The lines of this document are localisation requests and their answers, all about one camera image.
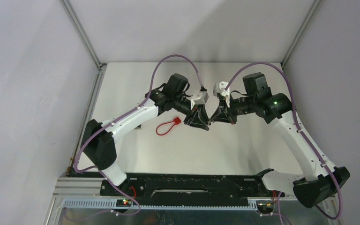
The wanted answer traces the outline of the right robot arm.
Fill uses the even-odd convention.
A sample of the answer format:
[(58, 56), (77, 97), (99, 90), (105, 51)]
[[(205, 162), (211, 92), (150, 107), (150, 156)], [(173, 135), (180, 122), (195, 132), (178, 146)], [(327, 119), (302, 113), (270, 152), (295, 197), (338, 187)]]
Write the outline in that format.
[(235, 124), (240, 115), (256, 114), (273, 128), (283, 139), (302, 174), (282, 173), (267, 169), (254, 182), (254, 190), (266, 196), (272, 190), (293, 194), (306, 208), (317, 206), (337, 193), (350, 178), (344, 166), (337, 167), (320, 150), (305, 130), (292, 103), (284, 93), (273, 95), (264, 74), (258, 72), (243, 77), (246, 94), (234, 99), (228, 82), (218, 82), (213, 94), (219, 105), (210, 118), (211, 122)]

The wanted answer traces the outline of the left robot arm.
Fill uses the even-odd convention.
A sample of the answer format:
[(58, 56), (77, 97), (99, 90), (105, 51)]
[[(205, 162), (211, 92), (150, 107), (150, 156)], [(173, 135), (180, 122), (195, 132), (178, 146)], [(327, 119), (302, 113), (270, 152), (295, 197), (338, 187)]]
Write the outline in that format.
[(184, 114), (184, 123), (193, 128), (209, 130), (209, 118), (205, 110), (207, 90), (202, 86), (194, 95), (186, 91), (189, 81), (180, 74), (170, 76), (168, 82), (149, 90), (145, 98), (134, 108), (117, 117), (102, 122), (87, 122), (81, 151), (102, 175), (110, 181), (111, 189), (118, 195), (129, 191), (126, 173), (117, 162), (116, 142), (142, 123), (172, 109)]

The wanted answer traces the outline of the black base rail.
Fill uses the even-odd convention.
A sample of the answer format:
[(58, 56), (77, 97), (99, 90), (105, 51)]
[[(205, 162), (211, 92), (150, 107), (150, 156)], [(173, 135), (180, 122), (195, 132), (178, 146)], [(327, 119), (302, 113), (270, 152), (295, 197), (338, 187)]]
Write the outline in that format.
[(100, 188), (101, 196), (134, 197), (141, 206), (241, 208), (252, 206), (254, 197), (270, 200), (277, 190), (267, 189), (262, 181), (264, 170), (256, 175), (191, 175), (128, 173), (116, 190), (107, 180)]

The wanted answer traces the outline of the red cable lock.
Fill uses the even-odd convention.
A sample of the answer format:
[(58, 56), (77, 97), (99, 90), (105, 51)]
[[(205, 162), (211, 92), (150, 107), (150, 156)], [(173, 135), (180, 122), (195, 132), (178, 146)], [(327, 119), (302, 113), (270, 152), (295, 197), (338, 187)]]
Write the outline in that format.
[[(164, 122), (162, 124), (159, 124), (157, 127), (156, 127), (156, 134), (158, 136), (164, 136), (164, 135), (167, 135), (175, 126), (179, 125), (180, 123), (182, 122), (182, 120), (179, 118), (179, 117), (175, 117), (174, 119), (172, 119), (171, 121), (167, 121), (167, 122)], [(162, 127), (165, 127), (167, 126), (168, 129), (163, 131), (162, 130)]]

